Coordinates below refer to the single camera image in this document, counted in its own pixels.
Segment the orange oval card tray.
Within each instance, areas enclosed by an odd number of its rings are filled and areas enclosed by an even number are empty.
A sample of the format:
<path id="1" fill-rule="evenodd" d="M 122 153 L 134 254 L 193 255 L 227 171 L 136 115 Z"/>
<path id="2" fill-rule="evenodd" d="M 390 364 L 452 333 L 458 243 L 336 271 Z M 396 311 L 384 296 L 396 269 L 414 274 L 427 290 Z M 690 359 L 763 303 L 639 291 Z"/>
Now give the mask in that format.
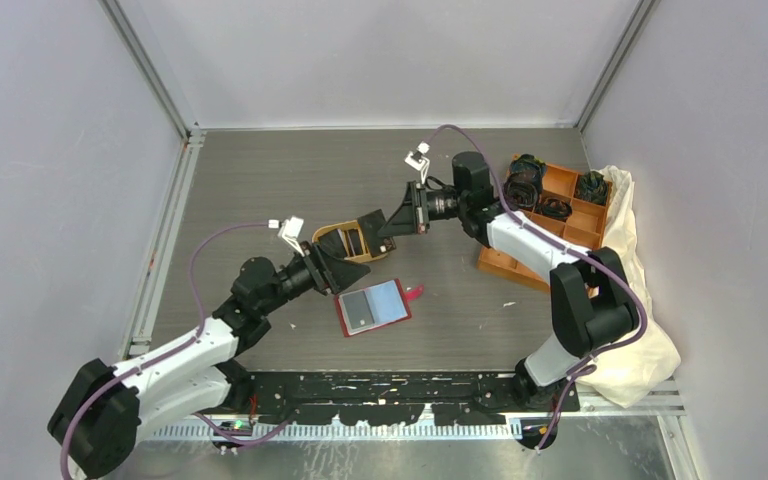
<path id="1" fill-rule="evenodd" d="M 389 253 L 396 250 L 396 244 L 392 237 L 391 250 L 377 258 L 372 258 L 364 243 L 357 218 L 319 228 L 313 234 L 312 241 L 319 243 L 329 253 L 337 258 L 350 260 L 356 263 L 369 263 L 386 258 Z"/>

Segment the black glossy credit card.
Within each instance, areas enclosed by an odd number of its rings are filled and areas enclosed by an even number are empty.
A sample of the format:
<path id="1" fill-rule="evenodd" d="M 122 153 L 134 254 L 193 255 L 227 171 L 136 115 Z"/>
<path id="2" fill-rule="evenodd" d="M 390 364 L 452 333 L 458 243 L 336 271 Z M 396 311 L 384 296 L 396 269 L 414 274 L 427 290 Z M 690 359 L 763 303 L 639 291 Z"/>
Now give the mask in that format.
<path id="1" fill-rule="evenodd" d="M 381 236 L 379 231 L 385 225 L 386 218 L 381 209 L 371 211 L 357 218 L 364 243 L 372 258 L 388 253 L 392 247 L 390 237 Z"/>

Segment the red card holder wallet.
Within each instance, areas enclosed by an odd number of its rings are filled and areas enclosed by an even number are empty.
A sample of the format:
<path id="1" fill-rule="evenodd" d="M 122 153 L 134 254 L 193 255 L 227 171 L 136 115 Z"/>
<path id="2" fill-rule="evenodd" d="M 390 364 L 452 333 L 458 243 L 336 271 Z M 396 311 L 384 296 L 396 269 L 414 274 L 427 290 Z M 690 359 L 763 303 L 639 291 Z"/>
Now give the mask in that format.
<path id="1" fill-rule="evenodd" d="M 363 290 L 366 293 L 373 311 L 375 324 L 369 329 L 349 335 L 342 318 L 340 297 L 350 292 L 338 294 L 335 297 L 335 307 L 344 337 L 353 337 L 411 319 L 410 303 L 424 294 L 425 287 L 423 285 L 416 285 L 404 288 L 399 279 L 392 279 L 358 290 Z"/>

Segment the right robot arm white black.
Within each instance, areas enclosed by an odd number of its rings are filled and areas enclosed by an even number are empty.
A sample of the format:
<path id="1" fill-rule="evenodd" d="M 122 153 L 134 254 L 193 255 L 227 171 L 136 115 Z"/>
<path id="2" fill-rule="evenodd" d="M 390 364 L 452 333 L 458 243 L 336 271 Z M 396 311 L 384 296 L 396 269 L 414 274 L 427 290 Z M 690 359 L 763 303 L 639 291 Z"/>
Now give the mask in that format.
<path id="1" fill-rule="evenodd" d="M 452 159 L 453 182 L 429 184 L 430 165 L 420 144 L 405 157 L 418 171 L 398 209 L 380 234 L 425 234 L 434 221 L 456 219 L 465 234 L 504 253 L 546 281 L 550 289 L 552 333 L 515 367 L 513 388 L 527 410 L 542 409 L 554 387 L 574 378 L 591 357 L 625 335 L 645 329 L 645 311 L 630 289 L 618 254 L 608 248 L 574 245 L 512 210 L 495 192 L 495 174 L 483 155 L 461 152 Z"/>

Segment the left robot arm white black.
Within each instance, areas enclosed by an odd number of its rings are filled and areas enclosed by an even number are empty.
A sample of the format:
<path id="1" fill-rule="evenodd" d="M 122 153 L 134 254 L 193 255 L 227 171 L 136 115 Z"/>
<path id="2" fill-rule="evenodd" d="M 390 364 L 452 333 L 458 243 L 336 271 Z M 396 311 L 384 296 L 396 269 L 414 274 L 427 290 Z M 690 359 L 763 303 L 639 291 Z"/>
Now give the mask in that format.
<path id="1" fill-rule="evenodd" d="M 245 409 L 250 375 L 235 359 L 270 330 L 269 314 L 308 291 L 341 293 L 370 271 L 309 242 L 281 268 L 252 257 L 230 296 L 193 330 L 131 360 L 82 365 L 47 424 L 62 478 L 72 465 L 88 478 L 111 473 L 148 434 L 191 413 Z"/>

